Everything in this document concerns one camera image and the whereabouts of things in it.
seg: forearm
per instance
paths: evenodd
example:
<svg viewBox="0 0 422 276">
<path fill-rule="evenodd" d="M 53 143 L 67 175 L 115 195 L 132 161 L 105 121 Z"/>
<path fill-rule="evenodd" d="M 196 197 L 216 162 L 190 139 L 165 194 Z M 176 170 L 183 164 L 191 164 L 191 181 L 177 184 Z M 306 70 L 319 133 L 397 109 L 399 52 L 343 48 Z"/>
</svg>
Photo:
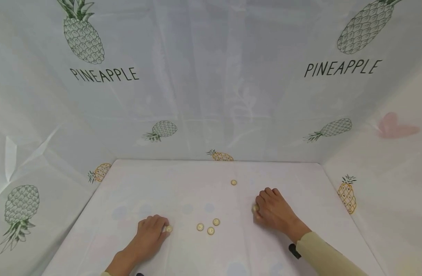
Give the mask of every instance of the forearm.
<svg viewBox="0 0 422 276">
<path fill-rule="evenodd" d="M 111 276 L 129 276 L 131 271 L 140 263 L 139 259 L 127 249 L 119 251 L 105 272 Z"/>
<path fill-rule="evenodd" d="M 326 243 L 315 232 L 306 233 L 296 242 L 297 252 L 320 276 L 365 276 L 348 258 Z"/>
<path fill-rule="evenodd" d="M 295 244 L 299 241 L 304 235 L 312 232 L 306 224 L 303 223 L 298 217 L 292 220 L 292 222 L 283 227 L 282 232 L 288 236 L 288 238 Z"/>
</svg>

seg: right hand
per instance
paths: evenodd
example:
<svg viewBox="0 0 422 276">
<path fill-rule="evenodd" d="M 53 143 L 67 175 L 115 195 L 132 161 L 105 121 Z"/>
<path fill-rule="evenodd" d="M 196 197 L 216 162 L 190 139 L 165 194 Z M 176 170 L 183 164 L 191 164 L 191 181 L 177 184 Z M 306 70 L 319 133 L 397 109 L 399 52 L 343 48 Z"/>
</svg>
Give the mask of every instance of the right hand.
<svg viewBox="0 0 422 276">
<path fill-rule="evenodd" d="M 278 189 L 266 188 L 256 197 L 259 211 L 254 212 L 254 221 L 286 234 L 293 242 L 297 242 L 311 230 L 292 211 Z"/>
</svg>

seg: beige sleeve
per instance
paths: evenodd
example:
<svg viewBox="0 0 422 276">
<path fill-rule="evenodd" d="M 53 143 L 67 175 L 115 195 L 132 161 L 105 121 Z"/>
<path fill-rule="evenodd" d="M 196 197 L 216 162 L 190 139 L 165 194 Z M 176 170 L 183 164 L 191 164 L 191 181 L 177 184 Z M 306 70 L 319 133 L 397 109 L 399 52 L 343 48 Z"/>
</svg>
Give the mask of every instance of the beige sleeve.
<svg viewBox="0 0 422 276">
<path fill-rule="evenodd" d="M 312 265 L 320 276 L 365 276 L 348 258 L 330 246 L 315 232 L 304 235 L 298 242 L 297 252 Z"/>
</svg>

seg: heart shape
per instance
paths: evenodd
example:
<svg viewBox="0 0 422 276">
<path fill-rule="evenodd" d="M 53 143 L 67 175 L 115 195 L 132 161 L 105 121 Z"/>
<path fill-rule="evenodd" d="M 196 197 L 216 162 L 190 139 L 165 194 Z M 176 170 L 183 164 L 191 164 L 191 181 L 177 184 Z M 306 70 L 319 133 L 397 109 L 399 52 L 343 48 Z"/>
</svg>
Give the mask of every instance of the heart shape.
<svg viewBox="0 0 422 276">
<path fill-rule="evenodd" d="M 398 115 L 395 112 L 389 112 L 380 121 L 379 136 L 383 139 L 397 139 L 411 136 L 420 132 L 420 128 L 414 125 L 399 125 Z"/>
</svg>

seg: pineapple illustration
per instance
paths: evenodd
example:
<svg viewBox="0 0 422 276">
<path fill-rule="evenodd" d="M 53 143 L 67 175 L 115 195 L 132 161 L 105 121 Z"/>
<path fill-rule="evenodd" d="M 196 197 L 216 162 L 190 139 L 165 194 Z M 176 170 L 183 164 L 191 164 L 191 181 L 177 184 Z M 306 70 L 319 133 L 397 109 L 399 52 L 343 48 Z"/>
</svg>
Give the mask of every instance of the pineapple illustration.
<svg viewBox="0 0 422 276">
<path fill-rule="evenodd" d="M 151 142 L 160 141 L 161 137 L 168 137 L 176 133 L 177 127 L 169 120 L 161 120 L 153 126 L 153 132 L 147 133 L 143 137 Z"/>
<path fill-rule="evenodd" d="M 111 164 L 103 163 L 102 165 L 98 166 L 94 171 L 88 172 L 88 182 L 94 183 L 96 180 L 97 182 L 102 182 L 107 172 L 110 170 Z"/>
<path fill-rule="evenodd" d="M 212 158 L 216 161 L 234 161 L 232 156 L 223 152 L 216 152 L 215 150 L 211 150 L 208 151 L 206 154 L 212 156 Z"/>
<path fill-rule="evenodd" d="M 354 190 L 352 184 L 357 181 L 354 176 L 349 176 L 348 174 L 343 177 L 343 183 L 338 188 L 337 194 L 340 197 L 341 201 L 345 205 L 349 214 L 353 214 L 357 208 L 357 201 L 354 196 Z"/>
<path fill-rule="evenodd" d="M 30 234 L 28 228 L 34 227 L 30 219 L 36 214 L 39 208 L 39 192 L 35 186 L 23 185 L 14 188 L 5 203 L 5 221 L 10 228 L 5 232 L 5 242 L 1 253 L 8 247 L 10 251 L 15 248 L 19 241 L 25 241 L 25 235 Z"/>
<path fill-rule="evenodd" d="M 97 31 L 88 22 L 94 13 L 88 12 L 93 2 L 85 0 L 57 0 L 67 13 L 64 20 L 64 35 L 73 53 L 83 61 L 101 64 L 104 61 L 104 47 Z"/>
<path fill-rule="evenodd" d="M 309 136 L 304 137 L 305 141 L 314 142 L 318 140 L 321 136 L 330 137 L 342 134 L 343 132 L 350 131 L 352 128 L 351 119 L 340 119 L 329 124 L 325 125 L 321 131 L 317 131 Z"/>
<path fill-rule="evenodd" d="M 369 3 L 348 23 L 337 41 L 345 54 L 362 50 L 379 34 L 391 19 L 394 6 L 401 0 L 376 0 Z"/>
</svg>

